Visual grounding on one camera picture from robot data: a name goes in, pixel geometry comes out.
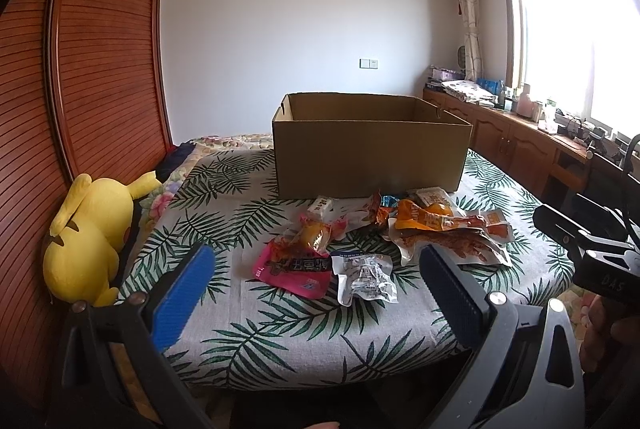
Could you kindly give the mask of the person right hand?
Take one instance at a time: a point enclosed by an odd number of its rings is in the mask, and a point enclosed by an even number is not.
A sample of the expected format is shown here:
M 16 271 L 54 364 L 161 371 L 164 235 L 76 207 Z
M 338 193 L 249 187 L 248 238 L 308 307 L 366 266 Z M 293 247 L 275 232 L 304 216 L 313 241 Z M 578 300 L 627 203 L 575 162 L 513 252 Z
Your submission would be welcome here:
M 610 341 L 639 350 L 639 318 L 626 315 L 619 303 L 597 296 L 590 305 L 588 319 L 589 325 L 579 350 L 580 365 L 586 373 L 597 369 Z

